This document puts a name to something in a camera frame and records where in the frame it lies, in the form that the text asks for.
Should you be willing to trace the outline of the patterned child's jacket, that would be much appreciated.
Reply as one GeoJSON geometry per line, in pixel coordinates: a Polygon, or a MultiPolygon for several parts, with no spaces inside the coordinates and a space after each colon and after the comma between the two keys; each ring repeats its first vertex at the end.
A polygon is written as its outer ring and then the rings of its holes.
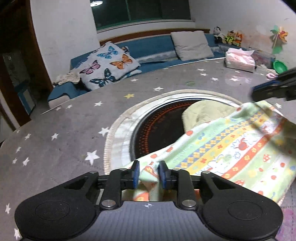
{"type": "Polygon", "coordinates": [[[266,101],[244,103],[141,157],[139,185],[128,199],[161,200],[160,161],[195,176],[212,172],[280,203],[295,179],[295,124],[266,101]]]}

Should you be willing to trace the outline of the small pink cloth scrap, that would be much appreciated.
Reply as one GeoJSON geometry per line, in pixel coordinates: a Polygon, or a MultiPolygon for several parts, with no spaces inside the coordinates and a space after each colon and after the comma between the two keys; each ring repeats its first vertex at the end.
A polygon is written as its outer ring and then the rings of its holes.
{"type": "Polygon", "coordinates": [[[266,78],[267,79],[276,79],[278,77],[277,74],[274,73],[267,73],[266,78]]]}

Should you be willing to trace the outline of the green plastic bowl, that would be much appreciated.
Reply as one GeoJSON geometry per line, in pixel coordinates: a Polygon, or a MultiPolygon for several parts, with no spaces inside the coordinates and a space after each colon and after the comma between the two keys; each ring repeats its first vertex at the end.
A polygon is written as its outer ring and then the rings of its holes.
{"type": "Polygon", "coordinates": [[[275,60],[273,62],[273,69],[276,71],[277,74],[281,74],[286,72],[288,70],[288,67],[282,61],[275,60]]]}

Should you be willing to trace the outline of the clear plastic storage box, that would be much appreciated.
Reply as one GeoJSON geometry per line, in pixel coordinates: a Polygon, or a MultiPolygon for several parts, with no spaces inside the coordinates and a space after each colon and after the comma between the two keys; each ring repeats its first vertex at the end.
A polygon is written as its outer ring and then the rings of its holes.
{"type": "Polygon", "coordinates": [[[264,65],[268,69],[273,68],[273,63],[275,61],[275,56],[273,54],[264,52],[262,50],[254,50],[251,56],[254,59],[256,65],[264,65]]]}

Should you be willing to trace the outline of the colourful pinwheel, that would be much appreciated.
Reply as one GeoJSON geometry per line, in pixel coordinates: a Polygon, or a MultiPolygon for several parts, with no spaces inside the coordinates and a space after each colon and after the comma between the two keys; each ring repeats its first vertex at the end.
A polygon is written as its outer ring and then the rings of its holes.
{"type": "Polygon", "coordinates": [[[287,43],[287,36],[288,32],[284,30],[284,28],[274,25],[273,29],[270,30],[272,32],[272,54],[279,54],[282,49],[283,45],[287,43]]]}

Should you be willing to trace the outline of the black induction cooktop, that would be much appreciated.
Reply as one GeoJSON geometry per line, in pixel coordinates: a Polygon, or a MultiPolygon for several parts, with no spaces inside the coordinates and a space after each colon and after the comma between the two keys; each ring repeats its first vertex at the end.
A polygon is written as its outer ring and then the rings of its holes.
{"type": "Polygon", "coordinates": [[[147,154],[173,144],[184,134],[183,112],[200,98],[170,100],[148,112],[137,124],[130,140],[130,159],[137,160],[147,154]]]}

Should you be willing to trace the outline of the pink tissue pack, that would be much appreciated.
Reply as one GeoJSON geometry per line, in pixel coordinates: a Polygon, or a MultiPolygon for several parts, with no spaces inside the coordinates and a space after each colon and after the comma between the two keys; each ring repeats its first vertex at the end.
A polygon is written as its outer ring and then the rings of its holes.
{"type": "Polygon", "coordinates": [[[227,68],[254,72],[256,63],[252,54],[254,50],[245,51],[243,49],[229,48],[225,53],[225,65],[227,68]]]}

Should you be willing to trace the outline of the yellow orange plush toys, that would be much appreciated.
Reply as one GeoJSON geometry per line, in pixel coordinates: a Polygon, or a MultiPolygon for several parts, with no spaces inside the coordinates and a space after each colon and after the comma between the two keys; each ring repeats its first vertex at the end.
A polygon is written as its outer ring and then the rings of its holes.
{"type": "Polygon", "coordinates": [[[242,34],[240,32],[234,32],[234,30],[228,31],[227,35],[222,39],[223,44],[234,45],[241,47],[242,34]]]}

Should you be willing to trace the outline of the panda plush toy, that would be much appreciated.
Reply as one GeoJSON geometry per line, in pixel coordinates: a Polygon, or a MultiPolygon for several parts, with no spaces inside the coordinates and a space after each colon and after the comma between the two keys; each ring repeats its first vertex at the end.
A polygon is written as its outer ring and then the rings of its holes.
{"type": "Polygon", "coordinates": [[[219,44],[219,43],[222,43],[224,38],[225,38],[225,35],[222,34],[221,32],[221,28],[220,27],[214,27],[213,29],[213,35],[214,35],[214,42],[215,44],[219,44]]]}

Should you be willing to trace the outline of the grey cushion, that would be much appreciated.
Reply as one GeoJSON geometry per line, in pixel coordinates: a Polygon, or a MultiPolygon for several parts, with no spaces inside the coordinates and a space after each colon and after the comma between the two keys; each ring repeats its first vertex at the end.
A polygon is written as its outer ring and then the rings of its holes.
{"type": "Polygon", "coordinates": [[[175,51],[182,61],[214,57],[203,31],[171,32],[175,51]]]}

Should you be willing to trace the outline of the crumpled beige cloth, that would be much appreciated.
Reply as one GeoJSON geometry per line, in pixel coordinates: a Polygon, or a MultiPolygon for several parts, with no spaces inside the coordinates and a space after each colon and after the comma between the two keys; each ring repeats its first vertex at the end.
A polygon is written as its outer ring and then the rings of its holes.
{"type": "Polygon", "coordinates": [[[58,75],[56,80],[53,82],[55,86],[61,86],[65,83],[77,84],[80,81],[80,75],[78,72],[69,72],[65,75],[58,75]]]}

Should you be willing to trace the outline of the butterfly print pillow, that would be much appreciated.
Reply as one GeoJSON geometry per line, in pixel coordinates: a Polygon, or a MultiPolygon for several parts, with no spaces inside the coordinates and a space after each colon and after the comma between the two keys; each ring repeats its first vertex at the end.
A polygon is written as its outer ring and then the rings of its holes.
{"type": "Polygon", "coordinates": [[[140,63],[130,56],[128,47],[107,42],[72,65],[88,90],[96,90],[139,74],[140,63]]]}

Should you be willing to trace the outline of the blue sofa bench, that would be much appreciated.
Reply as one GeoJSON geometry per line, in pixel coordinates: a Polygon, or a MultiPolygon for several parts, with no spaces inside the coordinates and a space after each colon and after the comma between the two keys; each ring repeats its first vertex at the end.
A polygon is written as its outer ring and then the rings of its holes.
{"type": "MultiPolygon", "coordinates": [[[[208,45],[214,54],[214,57],[204,58],[201,60],[224,57],[226,51],[230,48],[230,45],[215,44],[214,35],[212,34],[205,33],[205,36],[208,41],[208,45]]],[[[148,38],[142,38],[137,40],[130,40],[130,41],[116,44],[116,45],[118,45],[118,47],[120,48],[128,47],[130,56],[132,56],[135,60],[137,60],[140,63],[139,69],[142,71],[141,73],[146,73],[146,72],[154,71],[160,68],[165,68],[168,66],[173,66],[181,63],[196,61],[196,60],[182,61],[177,56],[171,35],[162,35],[162,36],[148,37],[148,38]]],[[[79,60],[86,57],[90,53],[91,52],[88,52],[81,56],[73,58],[71,60],[71,65],[70,65],[71,69],[73,64],[78,63],[79,60]]],[[[55,86],[48,97],[48,101],[52,101],[62,96],[75,98],[90,91],[91,90],[88,90],[80,79],[80,81],[77,84],[65,83],[65,84],[62,84],[61,86],[55,86]]]]}

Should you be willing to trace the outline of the dark wooden doorway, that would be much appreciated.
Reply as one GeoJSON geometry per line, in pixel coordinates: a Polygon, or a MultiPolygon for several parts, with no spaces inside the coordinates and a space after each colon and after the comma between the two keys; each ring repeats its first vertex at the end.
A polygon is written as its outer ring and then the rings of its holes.
{"type": "Polygon", "coordinates": [[[31,1],[1,1],[1,114],[12,130],[28,123],[25,102],[46,100],[53,86],[38,46],[31,1]]]}

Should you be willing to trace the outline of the dark window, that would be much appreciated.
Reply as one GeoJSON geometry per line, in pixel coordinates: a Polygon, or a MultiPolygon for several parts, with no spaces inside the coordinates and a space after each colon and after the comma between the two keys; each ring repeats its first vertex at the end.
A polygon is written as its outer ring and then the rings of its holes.
{"type": "Polygon", "coordinates": [[[98,30],[151,20],[189,20],[188,1],[180,0],[102,0],[90,6],[98,30]]]}

